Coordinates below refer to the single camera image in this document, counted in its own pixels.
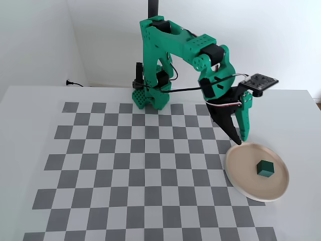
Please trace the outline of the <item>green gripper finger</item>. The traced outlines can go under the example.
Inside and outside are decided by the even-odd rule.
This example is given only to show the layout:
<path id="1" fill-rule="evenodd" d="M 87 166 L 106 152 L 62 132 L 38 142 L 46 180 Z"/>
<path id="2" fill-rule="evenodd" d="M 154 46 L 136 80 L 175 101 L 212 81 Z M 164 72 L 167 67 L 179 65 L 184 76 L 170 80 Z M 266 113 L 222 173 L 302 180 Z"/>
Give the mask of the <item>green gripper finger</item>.
<path id="1" fill-rule="evenodd" d="M 250 130 L 249 109 L 252 107 L 253 95 L 249 91 L 241 93 L 235 107 L 241 141 L 248 139 Z"/>

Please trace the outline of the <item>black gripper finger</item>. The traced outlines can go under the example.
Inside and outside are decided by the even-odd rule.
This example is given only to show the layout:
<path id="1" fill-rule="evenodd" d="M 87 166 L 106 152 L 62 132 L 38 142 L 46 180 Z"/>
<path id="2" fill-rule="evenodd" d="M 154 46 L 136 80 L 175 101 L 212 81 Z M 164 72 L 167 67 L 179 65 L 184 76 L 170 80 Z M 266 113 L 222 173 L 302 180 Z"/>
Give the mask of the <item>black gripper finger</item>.
<path id="1" fill-rule="evenodd" d="M 237 145 L 242 144 L 230 115 L 211 114 L 211 118 L 213 122 L 215 122 L 233 142 L 235 142 Z"/>

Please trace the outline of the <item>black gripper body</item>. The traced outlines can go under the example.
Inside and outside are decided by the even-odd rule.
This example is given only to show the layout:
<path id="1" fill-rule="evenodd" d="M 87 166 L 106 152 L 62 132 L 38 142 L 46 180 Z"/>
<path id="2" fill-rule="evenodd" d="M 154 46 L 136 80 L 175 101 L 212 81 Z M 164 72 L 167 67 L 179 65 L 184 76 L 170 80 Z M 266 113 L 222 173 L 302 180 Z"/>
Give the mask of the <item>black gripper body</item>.
<path id="1" fill-rule="evenodd" d="M 245 108 L 241 97 L 245 92 L 245 87 L 231 87 L 224 95 L 217 99 L 206 100 L 208 107 L 215 110 L 228 110 L 231 113 L 244 115 Z"/>

